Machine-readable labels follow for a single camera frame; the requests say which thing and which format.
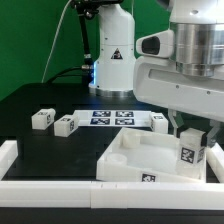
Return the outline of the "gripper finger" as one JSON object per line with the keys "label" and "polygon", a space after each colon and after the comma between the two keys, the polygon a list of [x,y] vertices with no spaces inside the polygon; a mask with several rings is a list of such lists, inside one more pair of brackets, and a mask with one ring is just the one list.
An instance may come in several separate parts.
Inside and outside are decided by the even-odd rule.
{"label": "gripper finger", "polygon": [[222,123],[219,121],[211,120],[209,123],[211,130],[207,134],[207,145],[213,147],[216,143],[217,135],[221,130]]}

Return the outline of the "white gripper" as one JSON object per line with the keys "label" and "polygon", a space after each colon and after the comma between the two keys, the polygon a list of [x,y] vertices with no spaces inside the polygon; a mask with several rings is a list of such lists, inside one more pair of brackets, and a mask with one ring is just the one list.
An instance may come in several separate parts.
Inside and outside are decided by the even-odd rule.
{"label": "white gripper", "polygon": [[169,60],[174,34],[167,30],[139,38],[133,91],[140,102],[168,108],[173,135],[184,124],[181,113],[224,122],[224,65],[213,77],[183,75]]}

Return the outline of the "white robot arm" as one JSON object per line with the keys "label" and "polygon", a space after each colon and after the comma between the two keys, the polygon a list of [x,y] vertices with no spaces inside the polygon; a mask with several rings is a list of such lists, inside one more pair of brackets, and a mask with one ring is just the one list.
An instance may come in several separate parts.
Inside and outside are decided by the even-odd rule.
{"label": "white robot arm", "polygon": [[224,0],[155,0],[170,12],[165,31],[134,38],[120,6],[100,7],[101,52],[90,88],[207,118],[213,140],[224,129]]}

